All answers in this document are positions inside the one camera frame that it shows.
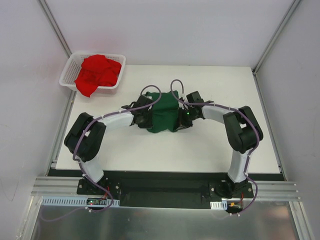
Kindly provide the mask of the right aluminium corner post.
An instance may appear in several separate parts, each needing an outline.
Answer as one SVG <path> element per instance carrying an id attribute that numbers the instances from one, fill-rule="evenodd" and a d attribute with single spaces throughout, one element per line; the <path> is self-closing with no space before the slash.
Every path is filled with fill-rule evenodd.
<path id="1" fill-rule="evenodd" d="M 263 50 L 262 55 L 260 56 L 257 64 L 252 69 L 252 73 L 254 76 L 257 75 L 258 71 L 264 64 L 265 60 L 267 59 L 268 55 L 271 53 L 273 47 L 275 46 L 277 40 L 281 36 L 282 32 L 284 31 L 285 27 L 288 25 L 289 21 L 291 20 L 292 16 L 296 12 L 297 8 L 302 3 L 302 0 L 293 0 L 288 9 L 286 10 L 283 18 L 281 19 L 280 23 L 278 24 L 275 32 L 273 33 L 272 37 L 270 38 L 269 42 L 267 43 L 265 49 Z"/>

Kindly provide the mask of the aluminium rail frame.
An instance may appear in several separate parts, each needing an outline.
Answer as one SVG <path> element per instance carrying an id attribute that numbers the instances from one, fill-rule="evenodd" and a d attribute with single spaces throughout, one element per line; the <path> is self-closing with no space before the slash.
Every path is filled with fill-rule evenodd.
<path id="1" fill-rule="evenodd" d="M 142 171 L 106 171 L 106 177 L 119 180 L 122 186 L 126 180 L 141 180 L 150 182 L 153 180 L 194 181 L 208 182 L 220 180 L 223 173 L 204 172 L 142 172 Z M 78 182 L 82 177 L 80 170 L 50 168 L 45 176 L 38 176 L 31 190 L 32 196 L 74 196 Z M 249 177 L 254 180 L 258 190 L 259 201 L 285 201 L 299 202 L 302 200 L 300 191 L 295 182 L 285 181 L 284 176 L 279 174 L 251 173 Z"/>

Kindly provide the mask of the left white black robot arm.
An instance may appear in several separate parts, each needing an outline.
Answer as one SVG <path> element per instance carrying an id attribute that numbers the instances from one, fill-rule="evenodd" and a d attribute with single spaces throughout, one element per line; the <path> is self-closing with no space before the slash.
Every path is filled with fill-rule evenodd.
<path id="1" fill-rule="evenodd" d="M 100 117 L 81 113 L 64 139 L 64 145 L 78 162 L 82 174 L 90 179 L 88 188 L 96 195 L 103 193 L 106 182 L 99 164 L 99 151 L 106 133 L 119 128 L 146 123 L 148 113 L 154 104 L 151 97 L 139 96 L 137 101 L 125 105 L 119 111 Z"/>

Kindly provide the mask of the green t shirt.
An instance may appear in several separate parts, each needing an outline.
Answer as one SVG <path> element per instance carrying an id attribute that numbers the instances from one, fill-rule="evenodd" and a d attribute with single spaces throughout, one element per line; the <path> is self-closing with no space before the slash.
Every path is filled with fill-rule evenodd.
<path id="1" fill-rule="evenodd" d="M 147 131 L 153 134 L 170 131 L 176 132 L 179 115 L 179 103 L 171 92 L 163 92 L 160 100 L 154 104 L 152 110 L 152 127 Z"/>

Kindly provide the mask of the left aluminium corner post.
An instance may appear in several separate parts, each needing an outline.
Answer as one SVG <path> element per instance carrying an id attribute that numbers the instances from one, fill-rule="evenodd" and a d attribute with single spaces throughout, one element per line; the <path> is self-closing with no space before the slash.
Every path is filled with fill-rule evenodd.
<path id="1" fill-rule="evenodd" d="M 40 8 L 42 9 L 42 12 L 44 13 L 50 27 L 52 28 L 55 36 L 57 37 L 59 43 L 60 43 L 60 46 L 62 47 L 65 55 L 69 58 L 72 54 L 72 51 L 50 9 L 50 6 L 49 4 L 47 3 L 46 0 L 37 0 Z"/>

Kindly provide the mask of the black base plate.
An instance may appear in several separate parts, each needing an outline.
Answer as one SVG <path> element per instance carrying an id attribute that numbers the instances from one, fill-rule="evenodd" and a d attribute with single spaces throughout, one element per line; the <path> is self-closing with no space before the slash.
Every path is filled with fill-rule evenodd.
<path id="1" fill-rule="evenodd" d="M 100 197 L 109 191 L 122 207 L 208 209 L 222 199 L 253 199 L 253 187 L 244 180 L 232 183 L 226 173 L 104 171 L 94 185 L 85 177 L 78 195 Z"/>

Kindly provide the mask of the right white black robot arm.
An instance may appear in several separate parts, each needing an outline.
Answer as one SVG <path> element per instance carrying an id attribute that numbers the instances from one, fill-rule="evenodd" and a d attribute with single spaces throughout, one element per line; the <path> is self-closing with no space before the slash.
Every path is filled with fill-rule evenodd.
<path id="1" fill-rule="evenodd" d="M 176 98 L 179 103 L 188 106 L 189 116 L 216 121 L 225 127 L 232 158 L 227 172 L 230 182 L 225 184 L 224 190 L 229 197 L 235 198 L 243 191 L 241 182 L 249 179 L 251 156 L 263 139 L 258 121 L 248 106 L 232 108 L 213 101 L 204 102 L 197 91 L 191 93 L 188 99 L 196 102 Z"/>

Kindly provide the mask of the red t shirt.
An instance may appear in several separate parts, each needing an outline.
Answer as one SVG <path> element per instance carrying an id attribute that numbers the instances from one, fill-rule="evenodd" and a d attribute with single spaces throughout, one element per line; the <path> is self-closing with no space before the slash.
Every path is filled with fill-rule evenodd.
<path id="1" fill-rule="evenodd" d="M 85 58 L 74 81 L 77 90 L 90 97 L 98 87 L 114 87 L 122 65 L 104 55 L 96 54 Z"/>

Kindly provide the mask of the white plastic basket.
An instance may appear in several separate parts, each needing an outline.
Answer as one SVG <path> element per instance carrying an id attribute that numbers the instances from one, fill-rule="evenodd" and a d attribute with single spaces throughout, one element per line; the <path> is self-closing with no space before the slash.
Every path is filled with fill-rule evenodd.
<path id="1" fill-rule="evenodd" d="M 73 91 L 78 91 L 76 88 L 75 80 L 77 79 L 78 74 L 81 70 L 81 65 L 84 59 L 93 55 L 103 55 L 106 58 L 119 62 L 122 65 L 120 73 L 118 75 L 117 83 L 115 86 L 112 86 L 112 87 L 99 86 L 97 90 L 94 92 L 98 94 L 115 94 L 117 92 L 117 88 L 121 81 L 121 78 L 125 69 L 125 65 L 126 65 L 126 57 L 121 54 L 77 51 L 71 54 L 71 56 L 69 57 L 60 75 L 59 84 L 64 87 L 68 87 Z"/>

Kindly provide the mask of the aluminium corner post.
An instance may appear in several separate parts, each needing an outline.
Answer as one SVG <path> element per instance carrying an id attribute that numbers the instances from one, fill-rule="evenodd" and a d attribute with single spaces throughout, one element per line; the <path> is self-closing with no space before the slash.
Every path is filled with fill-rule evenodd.
<path id="1" fill-rule="evenodd" d="M 273 47 L 275 46 L 277 40 L 281 36 L 282 32 L 284 31 L 285 27 L 288 25 L 289 21 L 291 20 L 292 16 L 296 12 L 297 8 L 302 3 L 302 0 L 293 0 L 288 9 L 286 10 L 283 18 L 281 19 L 280 23 L 278 24 L 275 32 L 273 33 L 272 37 L 270 38 L 269 42 L 267 43 L 265 49 L 263 50 L 262 55 L 260 56 L 257 64 L 252 69 L 252 73 L 254 76 L 257 75 L 258 71 L 264 64 L 265 60 L 267 59 L 268 55 L 271 53 Z"/>
<path id="2" fill-rule="evenodd" d="M 55 36 L 57 37 L 59 43 L 60 43 L 60 46 L 62 47 L 65 55 L 69 58 L 72 54 L 72 51 L 50 9 L 50 6 L 49 4 L 47 3 L 46 0 L 37 0 L 40 8 L 42 9 L 42 12 L 44 13 L 50 27 L 52 28 Z"/>

